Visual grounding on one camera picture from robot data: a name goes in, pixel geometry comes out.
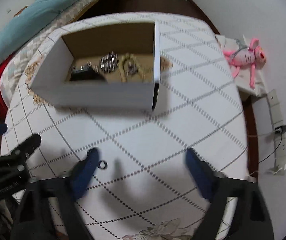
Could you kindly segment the white diamond pattern tablecloth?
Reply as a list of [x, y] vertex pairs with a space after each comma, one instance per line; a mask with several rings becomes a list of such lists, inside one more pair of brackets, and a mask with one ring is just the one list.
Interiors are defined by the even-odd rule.
[[[159, 23], [160, 53], [172, 62], [162, 72], [152, 113], [59, 111], [35, 103], [26, 79], [64, 34], [112, 23]], [[1, 153], [32, 133], [42, 143], [28, 160], [33, 176], [51, 178], [69, 170], [88, 149], [101, 151], [102, 165], [77, 202], [95, 239], [190, 239], [207, 201], [185, 166], [194, 148], [229, 177], [247, 175], [247, 133], [242, 103], [211, 28], [174, 14], [133, 12], [78, 21], [54, 30], [23, 72], [6, 116]]]

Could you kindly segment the teal blue quilt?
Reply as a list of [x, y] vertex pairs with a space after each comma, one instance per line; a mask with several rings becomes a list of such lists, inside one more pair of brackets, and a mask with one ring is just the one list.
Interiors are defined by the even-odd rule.
[[0, 31], [0, 64], [79, 0], [36, 0]]

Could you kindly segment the white cloth covered box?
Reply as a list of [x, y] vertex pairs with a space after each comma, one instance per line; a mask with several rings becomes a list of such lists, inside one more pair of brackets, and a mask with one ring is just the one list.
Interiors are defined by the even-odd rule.
[[[216, 35], [216, 40], [223, 52], [223, 50], [237, 50], [238, 43], [246, 44], [248, 46], [250, 44], [251, 38], [243, 37], [241, 40], [238, 40], [227, 38], [223, 35]], [[239, 91], [248, 95], [256, 96], [258, 98], [267, 94], [265, 80], [262, 72], [262, 68], [265, 63], [257, 66], [254, 89], [252, 89], [249, 85], [250, 66], [241, 68], [239, 75], [235, 79], [233, 78]], [[229, 66], [232, 73], [235, 70], [235, 67], [231, 66], [230, 64]]]

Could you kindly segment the white wall power strip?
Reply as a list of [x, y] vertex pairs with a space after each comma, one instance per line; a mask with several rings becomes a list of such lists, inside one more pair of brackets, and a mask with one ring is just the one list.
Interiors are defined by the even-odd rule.
[[274, 175], [284, 176], [286, 174], [286, 125], [283, 122], [281, 105], [275, 89], [268, 92], [267, 102], [275, 147], [272, 154], [274, 166], [270, 171]]

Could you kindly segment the pink panther plush toy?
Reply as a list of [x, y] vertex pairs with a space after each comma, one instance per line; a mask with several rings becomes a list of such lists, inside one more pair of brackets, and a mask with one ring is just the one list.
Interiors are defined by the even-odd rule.
[[223, 50], [223, 54], [228, 64], [235, 67], [232, 72], [234, 79], [239, 75], [241, 68], [250, 66], [249, 85], [254, 89], [257, 66], [264, 64], [267, 60], [265, 52], [259, 45], [259, 39], [252, 38], [248, 46], [238, 43], [237, 50]]

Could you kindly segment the black plug adapter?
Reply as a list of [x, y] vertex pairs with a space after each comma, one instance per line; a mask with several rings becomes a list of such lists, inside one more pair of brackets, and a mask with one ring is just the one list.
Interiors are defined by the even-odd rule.
[[280, 135], [286, 133], [286, 125], [281, 125], [281, 126], [276, 127], [274, 129], [274, 132], [275, 134], [280, 134]]

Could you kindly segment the white cardboard box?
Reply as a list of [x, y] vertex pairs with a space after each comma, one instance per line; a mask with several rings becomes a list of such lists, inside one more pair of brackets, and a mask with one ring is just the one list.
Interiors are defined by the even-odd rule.
[[[72, 81], [92, 68], [106, 81]], [[152, 111], [160, 84], [159, 24], [114, 23], [61, 36], [33, 74], [30, 88], [55, 107]]]

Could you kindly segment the black fitness band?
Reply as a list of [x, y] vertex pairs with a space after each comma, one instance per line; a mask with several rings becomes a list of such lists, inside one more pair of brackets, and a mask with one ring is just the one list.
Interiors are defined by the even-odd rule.
[[72, 72], [69, 81], [106, 81], [106, 79], [92, 68], [88, 68]]

